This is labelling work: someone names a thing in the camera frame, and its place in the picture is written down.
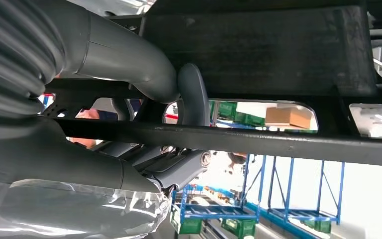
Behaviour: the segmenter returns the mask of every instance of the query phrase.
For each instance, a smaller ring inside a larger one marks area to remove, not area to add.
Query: gray pipe
[[[179,98],[175,70],[164,53],[128,29],[65,0],[34,0],[64,43],[64,72],[132,83],[162,103]]]

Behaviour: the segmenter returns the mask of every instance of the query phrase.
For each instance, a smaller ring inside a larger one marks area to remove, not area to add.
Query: green crate
[[[222,228],[233,233],[238,239],[243,239],[246,236],[254,236],[256,232],[255,220],[235,220],[224,219]]]
[[[202,219],[185,219],[180,224],[180,211],[175,207],[171,213],[171,224],[178,234],[200,234]]]
[[[219,117],[233,120],[236,114],[237,102],[220,102]]]
[[[264,126],[265,125],[265,119],[241,112],[237,112],[235,114],[234,122],[241,123],[241,124],[248,124],[253,126]]]
[[[321,233],[331,233],[332,232],[332,222],[331,221],[303,221],[303,224],[309,226],[310,228],[321,232]]]

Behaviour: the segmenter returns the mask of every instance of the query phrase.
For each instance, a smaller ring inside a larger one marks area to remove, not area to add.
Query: black metal frame
[[[314,7],[312,1],[285,1],[288,5]],[[358,4],[359,1],[325,1],[319,6]],[[125,16],[109,18],[126,28],[133,26],[133,32],[143,35],[146,20],[157,15],[167,15],[170,11],[186,13],[226,13],[230,11],[252,11],[288,8],[286,4],[234,3],[218,5],[211,3],[209,10],[203,10],[197,1],[188,2],[190,7],[178,9],[182,1],[158,0],[148,16]],[[367,1],[367,9],[376,9],[382,14],[382,1]],[[382,28],[382,16],[378,17],[373,29]],[[372,35],[372,40],[381,40],[382,34]],[[382,165],[382,139],[360,136],[350,113],[350,104],[382,104],[382,78],[377,75],[377,92],[368,97],[343,97],[339,89],[318,96],[304,95],[304,92],[260,91],[259,94],[232,92],[211,92],[212,100],[229,101],[281,101],[302,104],[315,112],[319,130],[317,134],[295,134],[265,132],[244,129],[223,129],[185,125],[161,124],[166,105],[146,99],[134,122],[108,122],[86,119],[73,119],[74,113],[64,119],[56,119],[67,136],[116,140],[148,145],[172,145],[183,148],[206,150],[241,151],[257,154],[346,161]],[[57,95],[55,103],[45,112],[45,116],[56,117],[61,109],[74,109],[73,112],[89,108],[99,97],[142,98],[143,96],[127,83],[116,81],[96,81],[92,79],[58,79],[47,86],[47,92]]]
[[[161,124],[167,106],[149,99],[144,101],[134,122],[70,118],[56,121],[69,137],[382,165],[382,139],[361,137],[349,112],[350,104],[382,104],[382,85],[377,85],[377,89],[378,95],[370,98],[208,92],[209,97],[215,100],[302,104],[315,112],[319,124],[317,134]],[[98,96],[142,97],[125,83],[90,79],[58,79],[50,84],[47,92],[55,93],[54,105],[64,108],[79,108],[85,102],[91,106],[92,99]]]

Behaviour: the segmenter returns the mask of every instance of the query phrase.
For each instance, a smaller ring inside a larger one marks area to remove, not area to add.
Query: gray plastic part
[[[194,64],[184,65],[178,73],[178,87],[184,102],[182,124],[210,126],[210,106],[200,70]]]
[[[177,185],[178,189],[181,190],[192,179],[207,170],[201,165],[201,157],[204,153],[209,152],[205,150],[191,151],[183,158],[175,157],[174,159],[179,160],[174,164],[168,158],[167,165],[162,166],[163,170],[150,171],[149,174],[153,175],[161,183],[162,188]]]
[[[92,150],[117,158],[131,150],[133,147],[134,144],[131,143],[107,141],[96,145]]]
[[[134,119],[134,109],[128,99],[114,98],[110,101],[118,114],[118,120],[131,121]]]
[[[70,72],[132,83],[152,100],[179,98],[176,72],[164,53],[130,30],[64,0],[33,0],[55,23]]]
[[[0,124],[0,182],[34,178],[157,192],[125,161],[67,141],[52,119],[35,117],[4,126]]]

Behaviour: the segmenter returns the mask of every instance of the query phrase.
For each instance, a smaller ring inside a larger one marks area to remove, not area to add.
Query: bolt
[[[210,161],[211,154],[209,152],[203,153],[203,155],[201,156],[201,165],[206,168],[210,164]]]

